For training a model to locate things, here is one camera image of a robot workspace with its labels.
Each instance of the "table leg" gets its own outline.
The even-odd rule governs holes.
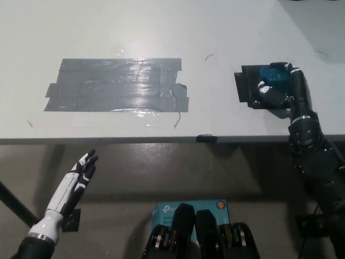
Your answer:
[[[2,184],[2,182],[0,182],[0,200],[29,227],[32,227],[34,224],[38,223],[38,218],[28,208],[26,208]]]

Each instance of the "teal box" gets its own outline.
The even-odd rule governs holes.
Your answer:
[[[152,229],[158,224],[170,226],[173,221],[174,212],[181,203],[192,205],[195,214],[198,210],[209,209],[215,216],[218,225],[230,223],[226,200],[160,202],[152,212]],[[191,241],[198,244],[195,227]]]

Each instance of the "orange sticker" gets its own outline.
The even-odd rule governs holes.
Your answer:
[[[218,209],[224,209],[226,207],[225,203],[223,201],[217,202],[217,208]]]

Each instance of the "small black clip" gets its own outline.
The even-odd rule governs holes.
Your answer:
[[[63,232],[77,232],[79,230],[81,209],[74,209],[63,223]]]

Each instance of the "blue object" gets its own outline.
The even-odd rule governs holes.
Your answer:
[[[218,225],[230,223],[226,200],[160,202],[152,212],[152,229],[158,224],[170,226],[175,209],[181,203],[192,205],[194,207],[195,214],[198,210],[209,209],[215,216]],[[191,241],[197,243],[195,228],[193,230]]]
[[[288,96],[291,95],[290,73],[287,70],[276,67],[263,67],[260,69],[259,74],[260,79],[266,85],[274,87]]]

